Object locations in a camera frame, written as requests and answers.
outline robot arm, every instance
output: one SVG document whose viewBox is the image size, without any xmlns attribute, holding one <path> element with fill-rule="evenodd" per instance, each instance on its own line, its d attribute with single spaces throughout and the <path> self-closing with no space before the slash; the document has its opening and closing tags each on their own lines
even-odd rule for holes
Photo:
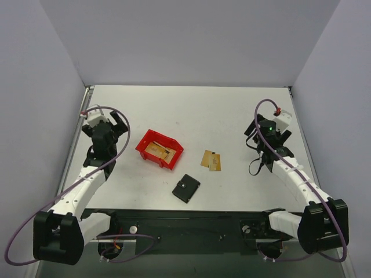
<svg viewBox="0 0 371 278">
<path fill-rule="evenodd" d="M 74 265 L 80 259 L 84 246 L 96 236 L 115 229 L 114 220 L 106 213 L 96 212 L 81 220 L 81 215 L 97 189 L 109 178 L 115 166 L 112 162 L 88 178 L 85 176 L 117 155 L 116 143 L 128 128 L 115 112 L 113 125 L 101 111 L 86 116 L 83 132 L 92 138 L 76 181 L 84 179 L 66 193 L 47 212 L 40 211 L 34 219 L 34 257 L 52 262 Z"/>
<path fill-rule="evenodd" d="M 341 247 L 340 236 L 328 213 L 323 207 L 320 199 L 309 188 L 307 183 L 295 171 L 298 170 L 304 178 L 319 193 L 323 200 L 334 214 L 337 223 L 342 231 L 346 243 L 349 242 L 348 235 L 348 208 L 343 200 L 333 200 L 327 193 L 319 188 L 308 175 L 303 167 L 298 164 L 294 154 L 283 146 L 283 143 L 290 137 L 291 132 L 287 127 L 291 121 L 291 114 L 286 111 L 276 111 L 273 120 L 267 120 L 258 114 L 258 123 L 265 140 L 288 161 L 294 168 L 289 167 L 285 162 L 279 160 L 269 150 L 255 131 L 254 121 L 245 131 L 245 135 L 253 138 L 257 144 L 256 151 L 260 155 L 261 166 L 266 165 L 270 172 L 278 176 L 285 186 L 290 190 L 299 205 L 304 208 L 302 215 L 293 214 L 282 208 L 266 211 L 267 221 L 270 229 L 283 232 L 299 240 L 300 245 L 309 254 Z"/>
</svg>

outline black square object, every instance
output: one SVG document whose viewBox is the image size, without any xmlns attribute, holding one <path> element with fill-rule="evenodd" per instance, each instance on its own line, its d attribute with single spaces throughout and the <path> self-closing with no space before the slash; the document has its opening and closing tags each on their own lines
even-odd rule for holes
<svg viewBox="0 0 371 278">
<path fill-rule="evenodd" d="M 196 192 L 197 188 L 201 183 L 190 175 L 185 174 L 184 177 L 177 183 L 173 190 L 173 194 L 177 196 L 180 200 L 188 203 L 192 198 L 193 194 Z"/>
</svg>

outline white wall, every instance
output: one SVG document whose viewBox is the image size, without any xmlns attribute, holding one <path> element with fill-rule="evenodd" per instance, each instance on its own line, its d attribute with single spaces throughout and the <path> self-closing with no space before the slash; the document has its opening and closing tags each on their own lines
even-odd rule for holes
<svg viewBox="0 0 371 278">
<path fill-rule="evenodd" d="M 321 183 L 349 207 L 357 277 L 370 277 L 371 1 L 342 0 L 293 86 Z"/>
<path fill-rule="evenodd" d="M 0 3 L 0 252 L 19 224 L 54 196 L 83 83 L 37 0 Z M 32 257 L 32 226 L 11 258 Z M 0 259 L 0 277 L 23 277 L 25 267 Z"/>
<path fill-rule="evenodd" d="M 291 86 L 339 0 L 41 0 L 85 84 Z"/>
</svg>

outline white table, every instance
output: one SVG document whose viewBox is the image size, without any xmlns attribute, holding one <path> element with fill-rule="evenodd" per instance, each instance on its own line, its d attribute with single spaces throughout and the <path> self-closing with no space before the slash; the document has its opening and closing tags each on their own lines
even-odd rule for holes
<svg viewBox="0 0 371 278">
<path fill-rule="evenodd" d="M 88 208 L 263 211 L 283 207 L 303 211 L 279 178 L 266 167 L 256 177 L 248 173 L 249 163 L 258 154 L 246 147 L 243 132 L 253 120 L 256 104 L 264 98 L 273 99 L 293 114 L 289 127 L 292 135 L 285 145 L 312 178 L 286 88 L 95 86 L 90 105 L 112 106 L 122 111 L 129 118 L 132 137 L 113 173 L 98 189 Z M 259 112 L 270 118 L 273 110 L 267 103 Z M 135 150 L 148 129 L 174 138 L 183 146 L 184 152 L 173 171 L 143 160 Z M 125 135 L 120 138 L 118 149 L 125 139 Z M 66 186 L 76 179 L 90 145 L 90 138 L 82 133 Z M 221 172 L 210 172 L 200 166 L 206 149 L 221 155 Z M 253 171 L 257 166 L 258 163 L 253 164 Z M 201 182 L 188 204 L 172 194 L 184 174 Z"/>
</svg>

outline red plastic basket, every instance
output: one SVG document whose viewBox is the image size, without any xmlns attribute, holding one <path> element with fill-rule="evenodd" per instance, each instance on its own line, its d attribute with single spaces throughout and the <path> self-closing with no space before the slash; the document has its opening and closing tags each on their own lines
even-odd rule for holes
<svg viewBox="0 0 371 278">
<path fill-rule="evenodd" d="M 163 159 L 146 152 L 146 147 L 151 142 L 157 142 L 163 145 L 164 147 L 168 147 L 176 151 L 173 159 L 170 161 L 169 164 L 167 164 Z M 149 159 L 150 161 L 157 163 L 161 168 L 165 167 L 170 170 L 173 170 L 175 163 L 178 161 L 181 153 L 184 151 L 183 147 L 176 140 L 165 135 L 162 135 L 161 133 L 155 132 L 154 130 L 151 129 L 148 129 L 147 133 L 140 140 L 138 146 L 135 149 L 140 152 L 140 155 L 143 159 Z"/>
</svg>

